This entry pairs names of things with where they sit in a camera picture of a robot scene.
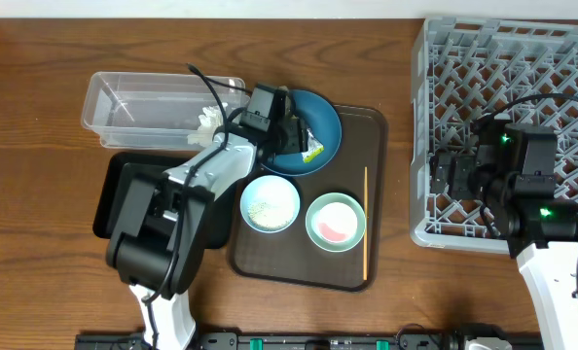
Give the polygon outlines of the white tissue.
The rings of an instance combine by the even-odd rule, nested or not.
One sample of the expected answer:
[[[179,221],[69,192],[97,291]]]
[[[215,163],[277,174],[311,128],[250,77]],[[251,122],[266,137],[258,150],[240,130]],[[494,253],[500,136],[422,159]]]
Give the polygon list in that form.
[[[187,136],[189,145],[198,145],[204,148],[210,146],[216,129],[223,124],[223,115],[218,105],[202,108],[199,115],[198,128]]]

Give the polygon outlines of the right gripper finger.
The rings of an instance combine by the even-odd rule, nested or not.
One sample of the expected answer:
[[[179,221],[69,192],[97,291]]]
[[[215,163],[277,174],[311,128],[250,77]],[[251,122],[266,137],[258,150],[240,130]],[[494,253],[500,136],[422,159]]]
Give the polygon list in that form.
[[[456,200],[473,199],[469,187],[469,177],[473,174],[475,162],[472,156],[461,156],[453,159],[450,171],[449,196]]]
[[[430,192],[445,193],[450,183],[453,156],[451,154],[434,155],[430,165]]]

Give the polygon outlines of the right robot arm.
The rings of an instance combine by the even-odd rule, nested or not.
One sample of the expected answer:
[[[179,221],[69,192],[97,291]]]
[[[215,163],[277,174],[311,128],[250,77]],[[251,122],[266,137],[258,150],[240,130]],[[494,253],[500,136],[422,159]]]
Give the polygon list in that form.
[[[507,243],[547,349],[578,349],[578,203],[555,196],[558,137],[545,126],[491,121],[472,155],[430,160],[433,192],[478,200]]]

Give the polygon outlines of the yellow green snack wrapper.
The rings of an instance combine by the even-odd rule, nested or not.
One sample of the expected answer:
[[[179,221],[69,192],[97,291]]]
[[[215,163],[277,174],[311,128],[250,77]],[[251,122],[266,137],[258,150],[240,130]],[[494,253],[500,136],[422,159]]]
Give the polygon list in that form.
[[[324,151],[324,145],[314,137],[312,130],[308,127],[306,131],[307,149],[302,152],[303,162],[310,163]]]

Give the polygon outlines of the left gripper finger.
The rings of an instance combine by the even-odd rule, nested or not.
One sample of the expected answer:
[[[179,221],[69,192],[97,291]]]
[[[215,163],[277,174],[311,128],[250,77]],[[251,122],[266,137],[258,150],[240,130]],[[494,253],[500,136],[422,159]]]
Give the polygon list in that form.
[[[288,153],[289,136],[282,126],[275,126],[271,131],[271,144],[269,145],[269,149],[273,156]]]
[[[308,150],[307,124],[298,117],[292,117],[288,122],[288,153],[304,153]]]

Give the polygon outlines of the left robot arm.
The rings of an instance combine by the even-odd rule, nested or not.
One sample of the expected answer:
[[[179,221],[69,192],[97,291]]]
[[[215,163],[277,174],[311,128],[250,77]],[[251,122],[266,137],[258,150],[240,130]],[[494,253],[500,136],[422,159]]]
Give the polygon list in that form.
[[[246,106],[221,114],[209,147],[160,174],[136,172],[119,182],[106,224],[106,262],[137,298],[147,348],[188,347],[196,323],[187,291],[213,206],[257,162],[295,140],[292,130],[303,126],[295,109],[293,90],[259,84]]]

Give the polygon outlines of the white cup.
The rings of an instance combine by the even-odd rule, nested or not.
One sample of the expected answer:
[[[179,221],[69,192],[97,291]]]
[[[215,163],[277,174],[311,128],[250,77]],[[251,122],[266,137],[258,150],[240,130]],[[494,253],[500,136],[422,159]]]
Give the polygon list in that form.
[[[314,227],[325,241],[344,243],[356,234],[358,218],[348,204],[331,202],[318,211]]]

